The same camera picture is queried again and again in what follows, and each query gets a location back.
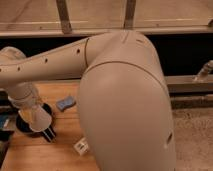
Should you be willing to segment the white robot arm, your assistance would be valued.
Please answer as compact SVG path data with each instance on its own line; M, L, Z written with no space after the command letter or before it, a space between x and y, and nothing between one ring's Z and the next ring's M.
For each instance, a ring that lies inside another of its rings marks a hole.
M51 125L35 81L78 78L77 110L100 171L175 171L169 91L157 51L143 34L99 34L27 57L0 49L0 88L26 109L30 129Z

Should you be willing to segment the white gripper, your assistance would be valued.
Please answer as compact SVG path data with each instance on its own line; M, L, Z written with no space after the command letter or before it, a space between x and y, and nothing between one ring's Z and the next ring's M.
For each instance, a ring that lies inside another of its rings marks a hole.
M37 88L32 83L20 83L7 88L9 101L17 108L30 108L40 103L40 96ZM27 110L18 111L20 117L27 124L31 118Z

